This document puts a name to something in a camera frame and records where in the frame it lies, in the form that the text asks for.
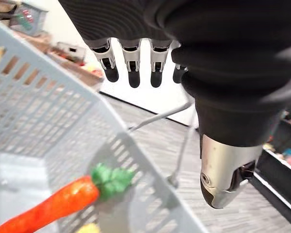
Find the white wall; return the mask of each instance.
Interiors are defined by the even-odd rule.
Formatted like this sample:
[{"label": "white wall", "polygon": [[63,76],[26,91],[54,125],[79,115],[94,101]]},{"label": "white wall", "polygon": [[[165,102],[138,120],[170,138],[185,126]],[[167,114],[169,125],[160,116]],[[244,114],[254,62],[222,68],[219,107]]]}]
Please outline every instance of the white wall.
[{"label": "white wall", "polygon": [[[25,0],[25,2],[29,2],[49,10],[44,25],[44,30],[52,34],[54,44],[58,41],[62,41],[87,48],[78,31],[57,0]],[[119,80],[115,83],[111,83],[106,80],[102,85],[101,91],[146,108],[152,112],[162,113],[184,104],[186,98],[181,90],[180,84],[175,84],[172,80],[175,64],[171,60],[170,53],[168,54],[164,67],[161,86],[159,88],[153,88],[151,86],[149,46],[148,40],[142,40],[140,63],[141,82],[140,86],[134,89],[130,87],[128,82],[128,72],[124,62],[122,49],[117,40],[113,38],[112,47],[119,72]],[[85,60],[99,66],[99,62],[89,48],[86,52]],[[170,118],[188,125],[190,124],[191,115],[192,110],[189,109],[181,113],[174,114],[170,116]]]}]

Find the green carrot leaves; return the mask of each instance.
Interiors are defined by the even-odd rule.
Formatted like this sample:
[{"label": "green carrot leaves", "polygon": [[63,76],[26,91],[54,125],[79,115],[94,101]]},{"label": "green carrot leaves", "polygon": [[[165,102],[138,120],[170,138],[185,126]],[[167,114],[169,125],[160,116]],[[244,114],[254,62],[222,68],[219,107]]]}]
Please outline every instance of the green carrot leaves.
[{"label": "green carrot leaves", "polygon": [[99,189],[102,200],[124,192],[133,177],[132,171],[123,168],[111,170],[103,164],[98,164],[92,171],[92,181]]}]

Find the gray carpet floor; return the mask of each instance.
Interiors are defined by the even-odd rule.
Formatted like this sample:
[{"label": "gray carpet floor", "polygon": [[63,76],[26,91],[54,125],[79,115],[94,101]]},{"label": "gray carpet floor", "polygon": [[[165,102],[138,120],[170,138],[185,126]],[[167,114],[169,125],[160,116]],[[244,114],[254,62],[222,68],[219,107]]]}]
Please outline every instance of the gray carpet floor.
[{"label": "gray carpet floor", "polygon": [[[128,125],[153,115],[120,101],[106,99]],[[163,119],[138,129],[133,137],[168,176],[175,167],[177,153],[187,130],[181,124]],[[199,154],[199,135],[195,133],[186,150],[178,193],[209,232],[291,233],[291,224],[250,184],[225,209],[209,207],[200,190]]]}]

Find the orange carrot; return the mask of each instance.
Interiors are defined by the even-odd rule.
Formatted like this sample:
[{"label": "orange carrot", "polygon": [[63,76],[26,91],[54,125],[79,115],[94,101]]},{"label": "orange carrot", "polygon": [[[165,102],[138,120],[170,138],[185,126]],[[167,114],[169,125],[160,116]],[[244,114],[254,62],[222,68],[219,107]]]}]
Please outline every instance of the orange carrot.
[{"label": "orange carrot", "polygon": [[0,233],[33,233],[61,217],[83,209],[98,197],[99,190],[91,177],[81,177],[39,205],[5,222],[0,226]]},{"label": "orange carrot", "polygon": [[99,197],[107,200],[129,186],[133,173],[122,168],[111,170],[99,164],[92,176],[81,177],[55,192],[32,209],[0,226],[0,233],[33,233],[53,221],[82,210]]}]

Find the white plastic basket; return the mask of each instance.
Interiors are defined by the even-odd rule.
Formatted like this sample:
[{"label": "white plastic basket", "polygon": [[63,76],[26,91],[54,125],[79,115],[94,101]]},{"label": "white plastic basket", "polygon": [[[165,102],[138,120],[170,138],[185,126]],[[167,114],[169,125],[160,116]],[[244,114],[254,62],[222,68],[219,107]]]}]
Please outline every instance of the white plastic basket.
[{"label": "white plastic basket", "polygon": [[103,162],[135,170],[132,187],[39,232],[93,221],[102,233],[207,232],[99,95],[1,24],[0,47],[0,224]]}]

